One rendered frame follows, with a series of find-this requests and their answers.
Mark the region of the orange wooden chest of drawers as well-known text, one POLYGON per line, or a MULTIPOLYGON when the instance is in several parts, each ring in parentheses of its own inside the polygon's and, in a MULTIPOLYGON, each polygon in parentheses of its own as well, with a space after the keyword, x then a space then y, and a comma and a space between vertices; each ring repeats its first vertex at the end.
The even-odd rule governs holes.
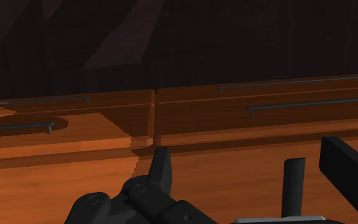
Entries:
POLYGON ((320 140, 358 150, 358 75, 0 101, 0 224, 64 224, 170 149, 172 196, 219 224, 280 215, 284 162, 303 157, 303 214, 358 224, 319 171, 320 140))

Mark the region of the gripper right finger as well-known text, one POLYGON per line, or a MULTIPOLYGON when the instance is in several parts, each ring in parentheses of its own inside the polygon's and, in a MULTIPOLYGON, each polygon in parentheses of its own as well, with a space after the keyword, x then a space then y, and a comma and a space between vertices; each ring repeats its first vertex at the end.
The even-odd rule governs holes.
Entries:
POLYGON ((358 212, 358 151, 338 137, 323 137, 319 169, 358 212))

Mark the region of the black cylinder on grey base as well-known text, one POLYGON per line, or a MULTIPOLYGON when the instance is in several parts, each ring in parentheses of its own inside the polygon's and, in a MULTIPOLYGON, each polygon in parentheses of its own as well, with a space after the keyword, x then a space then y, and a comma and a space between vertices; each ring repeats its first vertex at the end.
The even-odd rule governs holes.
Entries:
POLYGON ((282 206, 280 218, 237 218, 232 224, 319 224, 323 216, 302 216, 305 158, 290 158, 284 162, 282 206))

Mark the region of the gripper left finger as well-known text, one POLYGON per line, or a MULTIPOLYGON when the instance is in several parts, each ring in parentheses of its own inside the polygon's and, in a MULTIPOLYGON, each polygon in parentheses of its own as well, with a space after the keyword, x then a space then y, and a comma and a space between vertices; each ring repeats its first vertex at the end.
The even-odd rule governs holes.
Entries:
POLYGON ((81 196, 64 224, 217 224, 189 202, 174 200, 171 186, 170 150, 157 147, 147 175, 126 181, 114 198, 104 192, 81 196))

